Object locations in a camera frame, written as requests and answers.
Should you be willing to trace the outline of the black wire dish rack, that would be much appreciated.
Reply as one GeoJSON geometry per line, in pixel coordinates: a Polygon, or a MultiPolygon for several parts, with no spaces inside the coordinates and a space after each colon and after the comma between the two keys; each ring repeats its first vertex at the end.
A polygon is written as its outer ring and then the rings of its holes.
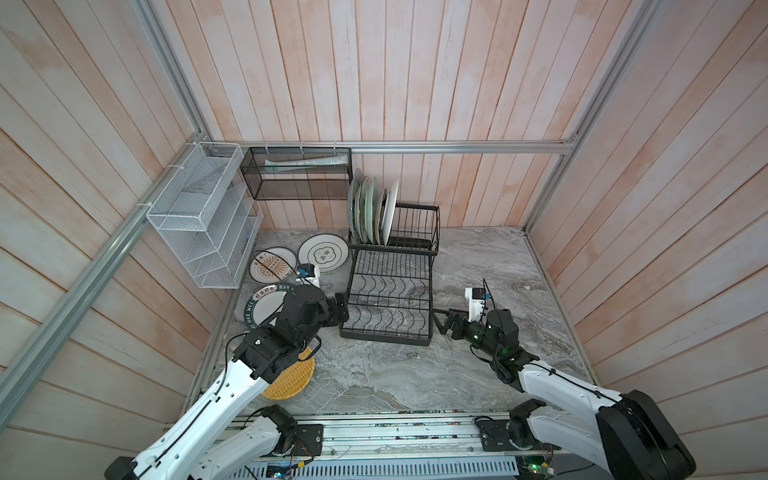
{"type": "Polygon", "coordinates": [[[352,266],[343,338],[428,346],[433,337],[433,264],[440,209],[399,203],[388,244],[361,244],[351,233],[352,266]]]}

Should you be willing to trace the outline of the light green flower plate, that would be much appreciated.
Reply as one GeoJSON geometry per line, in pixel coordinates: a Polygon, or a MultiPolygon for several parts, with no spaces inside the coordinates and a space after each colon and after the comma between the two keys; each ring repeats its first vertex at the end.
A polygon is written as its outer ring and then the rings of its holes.
{"type": "Polygon", "coordinates": [[[365,198],[365,227],[368,235],[368,244],[374,244],[374,217],[375,217],[375,202],[378,195],[378,187],[375,178],[368,177],[368,185],[365,198]]]}

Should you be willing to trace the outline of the large teal green plate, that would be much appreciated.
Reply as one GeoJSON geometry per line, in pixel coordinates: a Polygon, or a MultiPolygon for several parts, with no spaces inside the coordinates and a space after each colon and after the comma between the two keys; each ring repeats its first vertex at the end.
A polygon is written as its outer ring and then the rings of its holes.
{"type": "Polygon", "coordinates": [[[352,176],[351,183],[348,189],[348,226],[350,231],[350,237],[352,242],[360,244],[362,241],[361,233],[358,228],[358,209],[357,209],[357,193],[360,187],[360,182],[363,179],[362,171],[357,168],[352,176]]]}

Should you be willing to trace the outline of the black round plate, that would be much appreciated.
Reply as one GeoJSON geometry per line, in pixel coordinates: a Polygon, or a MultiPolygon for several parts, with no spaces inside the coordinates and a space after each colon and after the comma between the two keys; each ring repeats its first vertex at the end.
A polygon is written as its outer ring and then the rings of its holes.
{"type": "Polygon", "coordinates": [[[386,210],[387,196],[388,196],[388,190],[386,188],[382,188],[377,199],[376,211],[375,211],[375,217],[374,217],[374,238],[375,238],[376,245],[382,244],[382,239],[383,239],[382,224],[383,224],[383,217],[386,210]]]}

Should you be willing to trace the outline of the cream floral plate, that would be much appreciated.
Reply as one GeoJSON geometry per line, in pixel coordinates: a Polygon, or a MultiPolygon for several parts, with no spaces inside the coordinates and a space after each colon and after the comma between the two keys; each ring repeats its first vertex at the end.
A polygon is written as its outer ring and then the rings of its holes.
{"type": "Polygon", "coordinates": [[[366,244],[368,241],[368,235],[366,232],[366,227],[364,225],[365,223],[365,198],[366,198],[366,190],[368,185],[369,178],[365,176],[363,180],[361,181],[358,190],[357,190],[357,198],[356,198],[356,208],[357,208],[357,214],[356,214],[356,222],[357,222],[357,233],[359,237],[359,243],[360,244],[366,244]]]}

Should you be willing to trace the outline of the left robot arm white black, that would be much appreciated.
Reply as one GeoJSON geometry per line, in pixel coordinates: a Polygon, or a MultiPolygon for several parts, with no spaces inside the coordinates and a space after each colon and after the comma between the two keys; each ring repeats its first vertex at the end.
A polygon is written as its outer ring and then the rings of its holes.
{"type": "Polygon", "coordinates": [[[115,459],[104,477],[189,478],[193,465],[237,414],[299,361],[318,332],[348,319],[346,294],[328,297],[312,284],[291,288],[277,312],[242,336],[223,372],[193,406],[136,457],[115,459]]]}

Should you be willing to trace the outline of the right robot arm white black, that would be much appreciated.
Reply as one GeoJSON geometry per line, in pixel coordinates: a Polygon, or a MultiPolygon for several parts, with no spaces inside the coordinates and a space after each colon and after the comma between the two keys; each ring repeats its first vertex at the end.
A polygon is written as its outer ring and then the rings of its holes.
{"type": "Polygon", "coordinates": [[[483,352],[483,361],[504,384],[530,400],[510,412],[507,431],[515,447],[559,446],[602,468],[615,479],[686,479],[696,462],[647,394],[620,393],[566,374],[526,351],[507,309],[482,321],[449,309],[437,324],[454,340],[483,352]]]}

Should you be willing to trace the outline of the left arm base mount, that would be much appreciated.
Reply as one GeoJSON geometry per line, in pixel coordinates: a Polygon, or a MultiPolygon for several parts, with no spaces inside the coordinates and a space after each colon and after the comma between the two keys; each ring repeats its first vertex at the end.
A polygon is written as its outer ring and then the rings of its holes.
{"type": "Polygon", "coordinates": [[[322,424],[298,423],[279,405],[259,408],[248,419],[252,417],[269,419],[280,434],[273,455],[306,455],[310,458],[321,455],[324,434],[322,424]]]}

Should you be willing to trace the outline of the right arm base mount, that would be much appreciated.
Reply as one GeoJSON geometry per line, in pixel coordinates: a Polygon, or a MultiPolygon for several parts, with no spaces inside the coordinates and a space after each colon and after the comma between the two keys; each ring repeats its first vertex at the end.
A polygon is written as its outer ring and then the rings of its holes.
{"type": "Polygon", "coordinates": [[[559,446],[539,442],[528,426],[527,420],[532,412],[544,406],[544,402],[531,399],[512,409],[506,420],[492,419],[489,416],[475,417],[474,425],[479,431],[483,450],[485,452],[528,451],[536,448],[559,450],[559,446]]]}

